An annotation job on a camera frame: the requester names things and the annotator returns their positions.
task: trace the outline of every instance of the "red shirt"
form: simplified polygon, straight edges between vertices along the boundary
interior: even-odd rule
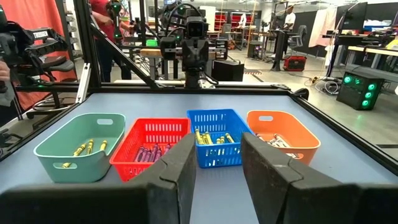
[[[108,3],[109,0],[90,0],[91,8],[94,12],[97,12],[103,16],[108,16],[108,13],[106,12],[106,3]],[[97,24],[99,28],[108,36],[108,39],[115,43],[114,41],[114,25],[108,25],[106,26],[102,22],[97,21]]]

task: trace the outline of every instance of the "green light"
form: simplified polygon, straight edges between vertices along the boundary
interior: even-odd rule
[[[351,80],[352,80],[351,77],[345,77],[345,78],[344,78],[344,82],[345,82],[345,83],[349,83],[349,82],[351,82]]]
[[[369,106],[369,100],[362,101],[362,106]]]
[[[375,84],[370,84],[369,86],[368,86],[368,90],[374,90],[376,88],[376,85]]]
[[[365,98],[366,98],[366,99],[369,99],[369,98],[372,97],[372,96],[373,96],[373,94],[370,93],[370,92],[367,92],[367,93],[365,94]]]

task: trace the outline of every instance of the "white shirt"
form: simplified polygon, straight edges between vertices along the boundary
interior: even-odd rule
[[[296,20],[296,14],[294,14],[294,12],[286,15],[286,19],[285,19],[285,24],[293,24],[294,26],[294,22]]]

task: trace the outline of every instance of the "computer tower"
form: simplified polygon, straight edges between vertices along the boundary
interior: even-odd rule
[[[243,81],[244,64],[234,62],[214,61],[211,76],[218,81],[241,82]]]
[[[336,100],[356,110],[372,110],[383,82],[369,74],[346,72]]]
[[[260,47],[262,42],[259,41],[250,41],[248,46],[248,57],[255,58],[256,57],[256,47]]]

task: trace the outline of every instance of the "yellow marker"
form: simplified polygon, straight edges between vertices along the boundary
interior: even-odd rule
[[[86,144],[82,144],[78,149],[76,149],[76,151],[73,153],[73,156],[79,156],[81,152],[83,152],[83,150],[85,150],[86,148]],[[68,168],[70,167],[70,162],[66,162],[64,164],[62,164],[63,168]]]
[[[203,139],[202,139],[202,137],[200,136],[199,129],[195,129],[195,136],[197,137],[198,144],[204,144],[204,143],[203,143]]]
[[[93,152],[93,144],[94,140],[90,139],[87,146],[87,155],[90,155]]]
[[[228,133],[226,133],[225,136],[228,139],[229,143],[235,143],[234,139],[232,139],[232,137]]]
[[[210,134],[208,131],[205,133],[205,135],[206,135],[208,144],[213,144],[213,141],[211,140],[211,137],[210,137]]]
[[[100,151],[105,150],[107,144],[108,144],[108,142],[107,142],[106,140],[104,140],[104,141],[102,142],[102,145],[101,145],[101,147],[100,147],[99,150],[100,150]]]
[[[209,144],[209,142],[207,141],[207,138],[206,138],[206,134],[202,134],[202,140],[203,140],[203,144]]]

